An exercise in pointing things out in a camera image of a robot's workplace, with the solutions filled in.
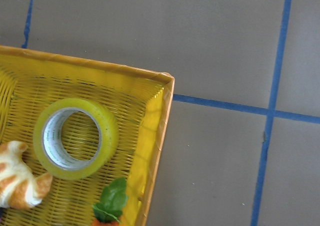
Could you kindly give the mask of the yellow transparent tape roll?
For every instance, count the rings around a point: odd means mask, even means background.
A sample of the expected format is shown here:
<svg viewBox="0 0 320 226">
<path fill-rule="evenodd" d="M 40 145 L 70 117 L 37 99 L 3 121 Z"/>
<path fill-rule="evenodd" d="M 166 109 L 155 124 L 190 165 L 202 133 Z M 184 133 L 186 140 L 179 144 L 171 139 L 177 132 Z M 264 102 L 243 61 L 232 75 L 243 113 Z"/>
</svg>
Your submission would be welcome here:
<svg viewBox="0 0 320 226">
<path fill-rule="evenodd" d="M 91 100 L 58 100 L 41 112 L 34 126 L 35 156 L 60 179 L 78 180 L 95 173 L 112 158 L 118 142 L 116 117 Z"/>
</svg>

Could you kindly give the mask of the yellow woven plastic basket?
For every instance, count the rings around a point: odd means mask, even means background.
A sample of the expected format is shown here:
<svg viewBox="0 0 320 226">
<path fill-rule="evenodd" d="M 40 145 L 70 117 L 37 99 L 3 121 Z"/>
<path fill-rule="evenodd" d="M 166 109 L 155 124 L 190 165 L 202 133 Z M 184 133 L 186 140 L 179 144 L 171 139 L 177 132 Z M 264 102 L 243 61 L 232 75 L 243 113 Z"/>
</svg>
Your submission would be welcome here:
<svg viewBox="0 0 320 226">
<path fill-rule="evenodd" d="M 80 180 L 55 178 L 48 196 L 30 210 L 6 209 L 1 225 L 91 225 L 92 204 L 105 185 L 127 178 L 128 203 L 122 225 L 145 225 L 173 98 L 174 78 L 107 62 L 28 49 L 0 48 L 0 140 L 28 144 L 24 161 L 44 172 L 33 149 L 39 114 L 62 98 L 107 106 L 120 130 L 113 157 Z"/>
</svg>

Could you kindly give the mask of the toy carrot with green leaves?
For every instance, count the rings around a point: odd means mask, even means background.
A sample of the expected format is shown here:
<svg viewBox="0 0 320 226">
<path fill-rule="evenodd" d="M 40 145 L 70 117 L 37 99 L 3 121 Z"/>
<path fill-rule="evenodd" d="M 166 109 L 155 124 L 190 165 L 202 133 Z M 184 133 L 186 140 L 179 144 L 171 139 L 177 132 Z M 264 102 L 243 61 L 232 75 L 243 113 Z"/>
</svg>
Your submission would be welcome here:
<svg viewBox="0 0 320 226">
<path fill-rule="evenodd" d="M 91 225 L 120 225 L 120 217 L 128 202 L 127 180 L 117 178 L 105 186 L 99 201 L 92 205 L 94 220 Z"/>
</svg>

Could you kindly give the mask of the toy croissant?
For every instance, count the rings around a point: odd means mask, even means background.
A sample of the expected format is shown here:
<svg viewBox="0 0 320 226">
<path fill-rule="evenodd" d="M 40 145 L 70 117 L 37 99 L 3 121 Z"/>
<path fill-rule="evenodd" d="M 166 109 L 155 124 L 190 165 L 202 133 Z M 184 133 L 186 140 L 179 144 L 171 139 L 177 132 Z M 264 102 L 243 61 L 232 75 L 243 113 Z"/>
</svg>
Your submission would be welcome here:
<svg viewBox="0 0 320 226">
<path fill-rule="evenodd" d="M 34 176 L 22 159 L 28 145 L 10 141 L 0 146 L 0 206 L 28 210 L 40 204 L 49 193 L 53 176 Z"/>
</svg>

